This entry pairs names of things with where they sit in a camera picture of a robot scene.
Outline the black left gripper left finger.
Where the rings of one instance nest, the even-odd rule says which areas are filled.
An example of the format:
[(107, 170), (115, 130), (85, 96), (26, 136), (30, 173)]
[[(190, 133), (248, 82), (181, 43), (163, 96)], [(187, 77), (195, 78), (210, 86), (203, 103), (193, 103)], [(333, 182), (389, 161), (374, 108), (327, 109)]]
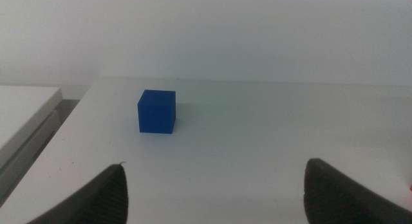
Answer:
[(123, 224), (127, 222), (128, 207), (125, 170), (122, 165), (113, 164), (31, 223)]

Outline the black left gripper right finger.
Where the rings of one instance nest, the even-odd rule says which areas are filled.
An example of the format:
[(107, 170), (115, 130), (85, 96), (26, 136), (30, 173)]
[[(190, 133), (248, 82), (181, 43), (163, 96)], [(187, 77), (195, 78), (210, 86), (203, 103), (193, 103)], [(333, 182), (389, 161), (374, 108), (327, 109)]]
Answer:
[(411, 223), (411, 211), (367, 189), (320, 158), (306, 163), (303, 200), (309, 223)]

